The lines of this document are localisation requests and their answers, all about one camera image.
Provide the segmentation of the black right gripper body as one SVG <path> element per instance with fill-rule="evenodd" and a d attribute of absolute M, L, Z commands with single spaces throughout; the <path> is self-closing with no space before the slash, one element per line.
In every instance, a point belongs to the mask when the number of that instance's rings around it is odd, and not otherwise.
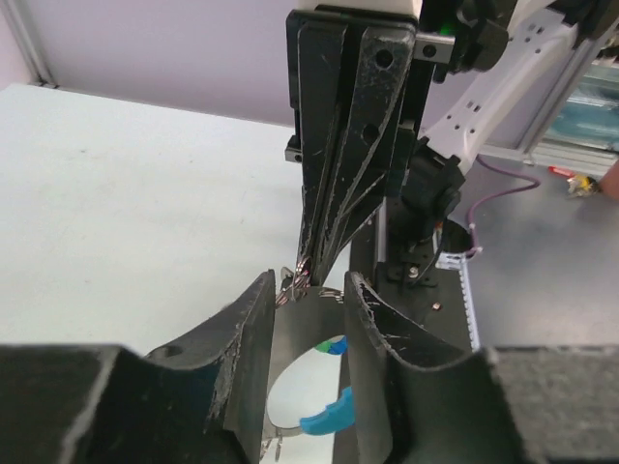
<path fill-rule="evenodd" d="M 287 149 L 302 163 L 299 131 L 299 90 L 297 64 L 297 35 L 305 23 L 342 23 L 346 26 L 412 26 L 413 20 L 401 20 L 369 13 L 319 8 L 317 10 L 294 10 L 286 19 L 287 60 L 290 104 L 295 115 L 295 133 Z M 396 197 L 401 194 L 408 180 L 408 163 L 416 144 L 416 130 L 427 100 L 429 79 L 433 63 L 412 59 L 408 78 L 401 97 L 401 110 L 397 120 L 397 132 L 391 164 L 387 171 L 387 182 L 382 197 Z"/>

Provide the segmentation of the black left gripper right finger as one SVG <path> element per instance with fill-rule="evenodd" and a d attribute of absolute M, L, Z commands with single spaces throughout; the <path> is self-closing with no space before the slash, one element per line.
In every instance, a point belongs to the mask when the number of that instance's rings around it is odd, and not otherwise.
<path fill-rule="evenodd" d="M 363 463 L 614 463 L 614 345 L 466 353 L 356 273 L 343 304 Z"/>

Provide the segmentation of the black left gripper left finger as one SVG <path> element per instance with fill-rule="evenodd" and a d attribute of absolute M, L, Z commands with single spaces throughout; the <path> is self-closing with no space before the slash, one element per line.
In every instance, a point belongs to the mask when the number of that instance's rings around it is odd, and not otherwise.
<path fill-rule="evenodd" d="M 5 463 L 255 463 L 275 317 L 266 271 L 140 356 L 120 345 L 1 349 Z"/>

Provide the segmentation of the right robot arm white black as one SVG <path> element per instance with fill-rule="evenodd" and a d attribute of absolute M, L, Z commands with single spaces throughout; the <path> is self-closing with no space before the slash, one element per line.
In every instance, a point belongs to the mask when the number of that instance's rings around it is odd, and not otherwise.
<path fill-rule="evenodd" d="M 386 197 L 424 241 L 495 128 L 614 1 L 302 1 L 285 22 L 303 212 L 294 284 L 321 285 Z"/>

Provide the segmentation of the blue key tag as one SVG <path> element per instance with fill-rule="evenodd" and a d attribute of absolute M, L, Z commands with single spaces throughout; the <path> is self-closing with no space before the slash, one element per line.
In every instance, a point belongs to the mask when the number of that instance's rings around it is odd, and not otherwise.
<path fill-rule="evenodd" d="M 347 338 L 343 336 L 339 340 L 331 341 L 327 353 L 334 356 L 341 356 L 347 350 Z"/>

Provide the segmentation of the large metal keyring blue handle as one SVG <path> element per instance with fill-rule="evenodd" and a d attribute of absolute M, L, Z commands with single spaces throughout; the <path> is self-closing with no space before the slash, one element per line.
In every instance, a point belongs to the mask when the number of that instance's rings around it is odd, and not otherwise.
<path fill-rule="evenodd" d="M 328 287 L 294 286 L 276 296 L 275 324 L 267 389 L 281 374 L 307 351 L 324 341 L 336 341 L 344 335 L 344 305 L 340 290 Z M 280 454 L 282 441 L 299 435 L 324 436 L 341 432 L 355 422 L 352 389 L 342 390 L 337 401 L 310 417 L 299 419 L 297 425 L 284 427 L 264 415 L 260 455 L 276 443 Z"/>

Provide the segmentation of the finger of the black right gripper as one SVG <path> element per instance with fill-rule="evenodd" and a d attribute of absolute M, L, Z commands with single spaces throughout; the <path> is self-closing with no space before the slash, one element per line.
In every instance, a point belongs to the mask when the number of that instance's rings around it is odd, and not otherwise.
<path fill-rule="evenodd" d="M 297 35 L 304 206 L 299 257 L 307 271 L 327 269 L 338 229 L 339 78 L 346 33 L 342 23 L 305 23 Z"/>
<path fill-rule="evenodd" d="M 347 26 L 339 78 L 338 229 L 327 269 L 307 271 L 312 285 L 324 282 L 341 249 L 380 204 L 415 39 L 412 26 Z"/>

